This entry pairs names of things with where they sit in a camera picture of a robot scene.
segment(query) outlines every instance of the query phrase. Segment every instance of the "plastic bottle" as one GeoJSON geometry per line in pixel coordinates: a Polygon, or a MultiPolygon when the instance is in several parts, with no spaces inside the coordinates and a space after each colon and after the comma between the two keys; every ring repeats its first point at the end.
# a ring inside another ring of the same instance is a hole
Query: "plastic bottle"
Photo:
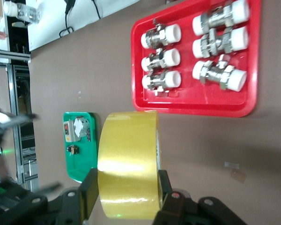
{"type": "Polygon", "coordinates": [[[26,6],[22,3],[5,1],[3,10],[4,14],[7,16],[13,16],[29,23],[38,23],[40,20],[40,12],[38,9],[26,6]]]}

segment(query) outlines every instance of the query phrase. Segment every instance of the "black cable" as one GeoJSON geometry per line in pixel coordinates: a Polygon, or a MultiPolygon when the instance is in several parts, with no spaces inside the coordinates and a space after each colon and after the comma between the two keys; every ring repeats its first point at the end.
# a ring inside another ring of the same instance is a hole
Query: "black cable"
{"type": "Polygon", "coordinates": [[[98,10],[97,4],[96,4],[95,0],[92,0],[92,2],[94,3],[94,5],[95,5],[95,7],[96,7],[97,15],[98,15],[99,20],[100,20],[100,19],[101,19],[101,16],[100,16],[100,14],[99,14],[99,10],[98,10]]]}
{"type": "Polygon", "coordinates": [[[70,26],[70,27],[67,26],[67,15],[68,15],[68,13],[65,14],[65,24],[66,24],[66,28],[63,29],[63,30],[61,30],[61,31],[59,32],[59,37],[60,37],[60,38],[62,37],[61,34],[62,34],[63,32],[65,32],[65,31],[67,31],[68,33],[74,32],[74,28],[73,28],[72,26],[70,26]]]}

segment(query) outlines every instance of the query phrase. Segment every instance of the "white bottle cap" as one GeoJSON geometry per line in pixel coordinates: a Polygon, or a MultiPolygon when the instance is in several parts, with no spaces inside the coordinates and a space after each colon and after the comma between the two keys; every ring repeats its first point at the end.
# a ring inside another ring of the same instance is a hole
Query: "white bottle cap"
{"type": "Polygon", "coordinates": [[[203,58],[203,54],[202,54],[202,50],[201,50],[201,39],[195,40],[193,42],[192,53],[197,59],[203,58]]]}
{"type": "Polygon", "coordinates": [[[201,26],[201,15],[196,16],[192,20],[192,29],[193,29],[193,32],[195,33],[195,35],[197,35],[197,36],[201,36],[204,34],[202,26],[201,26]]]}
{"type": "Polygon", "coordinates": [[[142,34],[141,39],[140,39],[141,45],[143,46],[143,48],[148,49],[149,46],[146,42],[146,34],[142,34]]]}
{"type": "Polygon", "coordinates": [[[5,1],[3,3],[3,11],[5,15],[8,16],[17,16],[18,15],[18,6],[11,1],[5,1]]]}
{"type": "Polygon", "coordinates": [[[141,84],[144,87],[144,89],[149,89],[149,85],[151,83],[150,77],[148,75],[145,75],[142,80],[141,80],[141,84]]]}
{"type": "Polygon", "coordinates": [[[150,59],[145,57],[141,60],[141,67],[145,72],[148,72],[148,66],[150,65],[150,59]]]}
{"type": "Polygon", "coordinates": [[[237,0],[232,3],[232,16],[235,24],[248,21],[250,10],[247,0],[237,0]]]}
{"type": "Polygon", "coordinates": [[[181,29],[178,24],[165,28],[165,37],[169,43],[175,43],[181,40],[181,29]]]}
{"type": "Polygon", "coordinates": [[[231,32],[231,43],[234,51],[246,49],[249,44],[249,35],[246,27],[241,27],[231,32]]]}
{"type": "Polygon", "coordinates": [[[165,75],[165,85],[168,88],[177,88],[181,84],[181,75],[178,71],[170,71],[165,75]]]}
{"type": "Polygon", "coordinates": [[[176,48],[165,51],[163,58],[167,67],[177,66],[181,60],[180,53],[176,48]]]}
{"type": "Polygon", "coordinates": [[[227,88],[234,91],[240,91],[244,86],[246,78],[246,71],[239,69],[233,70],[228,80],[227,88]]]}
{"type": "Polygon", "coordinates": [[[196,65],[192,69],[192,77],[196,80],[200,79],[200,73],[202,70],[202,67],[204,66],[205,62],[204,61],[198,61],[196,65]]]}

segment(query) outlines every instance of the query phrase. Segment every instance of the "yellow tape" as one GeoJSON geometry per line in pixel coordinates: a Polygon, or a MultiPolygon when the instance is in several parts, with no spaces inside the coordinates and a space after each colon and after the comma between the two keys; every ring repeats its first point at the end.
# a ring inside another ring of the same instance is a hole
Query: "yellow tape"
{"type": "Polygon", "coordinates": [[[112,113],[103,126],[98,185],[109,218],[153,219],[160,209],[156,112],[112,113]]]}

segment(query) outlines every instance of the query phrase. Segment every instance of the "brown table surface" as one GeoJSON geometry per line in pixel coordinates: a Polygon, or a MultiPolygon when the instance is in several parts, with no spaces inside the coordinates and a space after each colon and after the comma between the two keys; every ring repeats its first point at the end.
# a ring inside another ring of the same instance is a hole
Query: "brown table surface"
{"type": "MultiPolygon", "coordinates": [[[[134,111],[130,32],[138,20],[166,7],[141,0],[32,52],[29,64],[40,185],[77,186],[66,171],[62,115],[96,113],[97,133],[111,112],[134,111]]],[[[215,196],[250,225],[281,225],[281,1],[264,0],[259,90],[247,117],[160,114],[163,168],[174,188],[194,200],[215,196]],[[224,162],[240,165],[238,172],[224,162]]],[[[90,224],[148,225],[110,220],[97,202],[90,224]]]]}

